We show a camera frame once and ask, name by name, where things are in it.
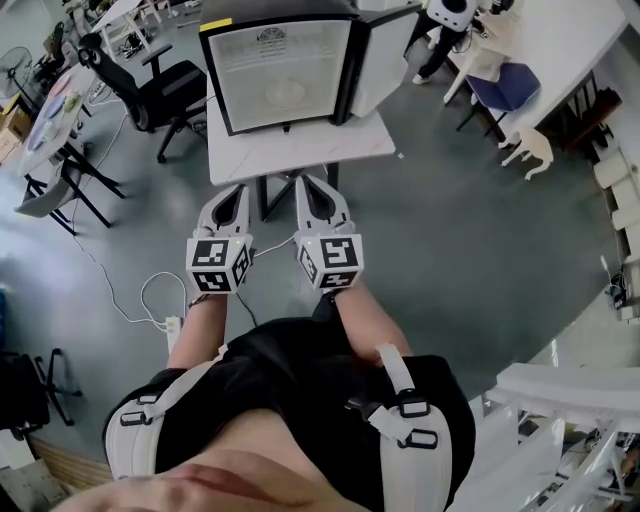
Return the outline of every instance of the black pants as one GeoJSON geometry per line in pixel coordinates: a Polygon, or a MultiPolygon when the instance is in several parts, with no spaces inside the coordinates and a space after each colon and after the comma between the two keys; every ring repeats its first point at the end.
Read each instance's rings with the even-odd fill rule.
{"type": "MultiPolygon", "coordinates": [[[[411,39],[409,40],[409,46],[407,46],[407,49],[409,49],[418,39],[424,37],[429,30],[433,30],[440,26],[440,23],[427,16],[427,12],[424,9],[420,11],[419,16],[418,23],[416,24],[416,28],[413,29],[413,34],[411,34],[411,39]]],[[[442,66],[444,61],[447,59],[447,55],[449,55],[451,49],[464,37],[464,35],[465,31],[454,32],[450,28],[442,27],[442,32],[440,32],[440,41],[438,41],[438,44],[433,50],[433,53],[427,63],[420,68],[420,71],[418,71],[420,76],[422,78],[427,78],[438,71],[440,66],[442,66]]]]}

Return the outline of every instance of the blue chair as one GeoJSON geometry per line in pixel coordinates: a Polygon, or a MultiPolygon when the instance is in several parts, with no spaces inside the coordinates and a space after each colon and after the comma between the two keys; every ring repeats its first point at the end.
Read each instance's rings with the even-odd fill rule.
{"type": "Polygon", "coordinates": [[[468,76],[467,82],[478,98],[478,102],[471,108],[471,112],[456,131],[459,132],[483,107],[501,111],[502,115],[491,124],[484,134],[485,137],[498,127],[507,114],[522,108],[540,91],[540,80],[529,66],[516,62],[505,62],[500,66],[500,78],[497,82],[475,76],[468,76]]]}

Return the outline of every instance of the white shoe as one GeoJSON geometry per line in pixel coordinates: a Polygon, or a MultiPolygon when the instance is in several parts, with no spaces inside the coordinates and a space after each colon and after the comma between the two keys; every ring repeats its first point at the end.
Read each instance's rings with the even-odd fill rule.
{"type": "Polygon", "coordinates": [[[416,74],[411,81],[416,85],[424,85],[429,81],[429,78],[430,77],[422,78],[419,74],[416,74]]]}

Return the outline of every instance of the white harness strap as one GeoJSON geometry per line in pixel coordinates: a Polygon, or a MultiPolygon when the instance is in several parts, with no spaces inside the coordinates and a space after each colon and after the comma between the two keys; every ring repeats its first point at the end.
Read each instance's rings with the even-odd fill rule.
{"type": "MultiPolygon", "coordinates": [[[[442,512],[451,484],[451,436],[443,414],[415,388],[394,345],[377,348],[399,407],[378,405],[367,421],[380,432],[380,461],[387,512],[442,512]]],[[[155,473],[165,413],[195,386],[213,362],[185,372],[158,395],[143,395],[118,409],[107,427],[106,447],[115,479],[155,473]]]]}

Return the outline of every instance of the skin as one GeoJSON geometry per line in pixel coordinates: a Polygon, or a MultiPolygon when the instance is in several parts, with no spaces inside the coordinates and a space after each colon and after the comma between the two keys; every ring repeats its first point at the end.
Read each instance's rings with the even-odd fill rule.
{"type": "MultiPolygon", "coordinates": [[[[336,296],[355,357],[379,365],[375,347],[411,350],[400,328],[362,284],[336,296]]],[[[189,310],[167,368],[193,368],[218,355],[227,297],[189,310]]],[[[150,477],[133,477],[78,494],[55,512],[362,512],[343,498],[295,442],[273,411],[247,411],[229,422],[199,455],[150,477]]]]}

